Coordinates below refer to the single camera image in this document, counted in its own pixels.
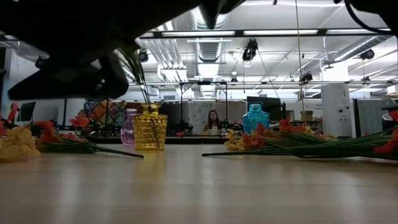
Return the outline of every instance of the desk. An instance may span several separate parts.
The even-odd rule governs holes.
[[[398,164],[200,156],[214,151],[224,146],[0,164],[0,223],[398,223]]]

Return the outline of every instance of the hanging wire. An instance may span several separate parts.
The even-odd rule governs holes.
[[[298,62],[301,68],[301,44],[300,44],[300,30],[299,30],[299,7],[297,6],[297,0],[295,0],[296,4],[296,22],[297,22],[297,40],[298,40]],[[303,94],[303,71],[300,69],[300,99],[302,102],[302,113],[304,118],[304,126],[307,125],[307,119],[305,117],[305,108],[304,108],[304,94]]]
[[[278,98],[279,98],[278,92],[276,91],[276,89],[275,89],[275,87],[274,87],[274,84],[272,83],[271,77],[270,77],[270,76],[269,76],[269,74],[268,74],[268,71],[267,71],[266,65],[264,64],[264,61],[262,60],[262,57],[261,57],[261,54],[260,54],[260,50],[259,50],[259,49],[257,49],[257,51],[259,52],[259,55],[260,55],[260,59],[261,59],[262,66],[264,67],[264,70],[266,71],[267,77],[268,77],[268,79],[269,79],[269,82],[271,83],[271,86],[272,86],[272,88],[273,88],[273,89],[274,89],[274,91],[275,91],[276,97],[278,97]]]

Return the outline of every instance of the cable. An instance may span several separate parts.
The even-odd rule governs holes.
[[[300,31],[299,31],[299,7],[297,6],[297,0],[296,2],[296,21],[297,21],[297,40],[298,40],[298,55],[301,55],[301,44],[300,44]],[[298,56],[298,63],[300,64],[301,68],[301,57]],[[303,71],[300,69],[300,99],[301,99],[301,106],[302,106],[302,111],[303,111],[303,117],[304,117],[304,126],[307,126],[307,119],[305,117],[305,108],[304,108],[304,94],[303,94]]]
[[[362,22],[358,16],[356,16],[356,14],[353,11],[353,8],[351,7],[351,3],[349,0],[344,0],[344,3],[346,5],[348,14],[351,16],[351,18],[353,18],[353,20],[360,25],[363,29],[369,30],[371,32],[376,32],[378,34],[384,34],[384,35],[394,35],[394,33],[392,31],[386,31],[386,30],[380,30],[377,28],[373,28],[373,27],[369,27],[368,25],[366,25],[364,22]]]
[[[276,97],[279,98],[278,92],[276,91],[276,89],[275,89],[275,87],[274,87],[274,84],[272,83],[271,77],[270,77],[269,74],[268,74],[266,65],[264,64],[264,61],[262,60],[262,57],[261,57],[261,54],[260,54],[260,50],[259,50],[258,48],[257,48],[257,51],[259,52],[259,56],[260,56],[260,59],[261,59],[262,66],[264,67],[264,70],[266,71],[267,77],[268,77],[268,79],[269,79],[269,82],[271,83],[272,88],[273,88],[274,91],[275,91]]]

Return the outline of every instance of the ventilation duct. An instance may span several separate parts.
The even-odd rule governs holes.
[[[337,62],[343,62],[345,60],[348,60],[352,57],[355,57],[372,47],[375,47],[384,41],[390,39],[391,35],[379,35],[375,37],[363,37],[356,41],[355,43],[351,44],[350,46],[344,48],[343,50],[340,50],[333,56],[332,62],[327,62],[329,64],[331,63],[337,63]]]
[[[217,17],[217,21],[214,30],[226,29],[228,24],[229,14],[222,14]],[[190,20],[193,30],[209,30],[206,25],[199,7],[196,7],[190,11]],[[217,38],[209,38],[211,40],[221,40]],[[220,65],[217,62],[221,61],[223,52],[223,44],[220,43],[195,43],[195,53],[197,62],[203,63],[198,64],[197,69],[200,76],[203,78],[213,78],[217,76]],[[203,96],[211,96],[215,86],[201,86],[200,87]]]

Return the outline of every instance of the spotlight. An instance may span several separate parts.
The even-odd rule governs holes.
[[[302,78],[302,82],[309,82],[312,81],[312,74],[310,72],[307,72]]]
[[[256,56],[256,51],[258,48],[257,41],[255,39],[250,39],[242,55],[243,62],[251,61]]]
[[[139,60],[141,62],[147,62],[148,61],[148,54],[147,54],[147,50],[146,49],[142,49],[139,51],[138,53],[139,56]]]
[[[45,63],[45,57],[44,56],[39,56],[39,58],[36,60],[35,66],[36,68],[42,68],[44,63]]]
[[[372,49],[369,49],[369,50],[367,50],[367,51],[361,53],[361,54],[359,55],[359,57],[360,57],[360,59],[362,59],[362,60],[365,60],[365,59],[370,60],[370,59],[374,58],[374,51],[373,51]]]
[[[232,77],[230,82],[238,82],[238,78],[236,77]]]

